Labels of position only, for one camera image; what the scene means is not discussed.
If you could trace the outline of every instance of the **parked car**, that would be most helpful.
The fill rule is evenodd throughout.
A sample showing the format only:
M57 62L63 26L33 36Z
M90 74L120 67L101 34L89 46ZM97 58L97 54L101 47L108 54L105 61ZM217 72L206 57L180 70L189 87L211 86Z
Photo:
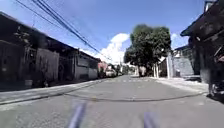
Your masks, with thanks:
M115 77L116 76L116 71L113 69L107 69L106 70L106 76L107 77Z

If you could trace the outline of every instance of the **house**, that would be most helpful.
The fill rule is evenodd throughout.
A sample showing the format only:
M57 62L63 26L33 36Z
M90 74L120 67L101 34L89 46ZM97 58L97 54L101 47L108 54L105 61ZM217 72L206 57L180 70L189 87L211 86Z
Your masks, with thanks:
M223 54L224 1L217 0L211 5L205 4L205 12L194 21L181 36L189 36L189 46L193 51L194 63L203 82L216 79L219 70L216 63L217 53Z
M0 82L39 86L41 82L96 79L98 63L84 52L68 46L5 13L0 13Z

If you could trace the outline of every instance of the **street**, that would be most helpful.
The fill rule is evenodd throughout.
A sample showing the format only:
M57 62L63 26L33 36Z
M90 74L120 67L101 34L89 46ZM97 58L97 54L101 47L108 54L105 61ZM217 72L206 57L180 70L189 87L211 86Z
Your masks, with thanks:
M81 128L143 128L150 113L160 128L221 128L224 105L151 78L121 76L61 96L0 106L1 128L68 127L87 102Z

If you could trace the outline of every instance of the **wall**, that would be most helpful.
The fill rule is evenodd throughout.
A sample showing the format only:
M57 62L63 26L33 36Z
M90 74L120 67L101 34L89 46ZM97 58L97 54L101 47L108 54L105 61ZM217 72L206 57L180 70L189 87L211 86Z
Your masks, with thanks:
M75 60L76 80L89 80L98 78L98 62L85 55L77 55Z
M174 57L173 58L174 76L183 77L194 75L191 62L188 58Z

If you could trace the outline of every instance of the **blue sky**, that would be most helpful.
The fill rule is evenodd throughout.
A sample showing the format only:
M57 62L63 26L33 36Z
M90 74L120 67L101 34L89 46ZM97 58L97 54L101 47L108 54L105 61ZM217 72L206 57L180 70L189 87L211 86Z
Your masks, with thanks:
M20 0L52 22L50 16L36 7L31 0ZM179 36L203 13L204 0L45 0L52 8L84 35L91 44L111 58L120 52L122 56L130 45L129 35L137 24L149 26L166 26L172 35L172 48L187 44L187 38ZM74 47L79 47L89 54L97 55L83 45L80 40L64 29L57 28L25 9L15 0L0 0L3 11L25 24Z

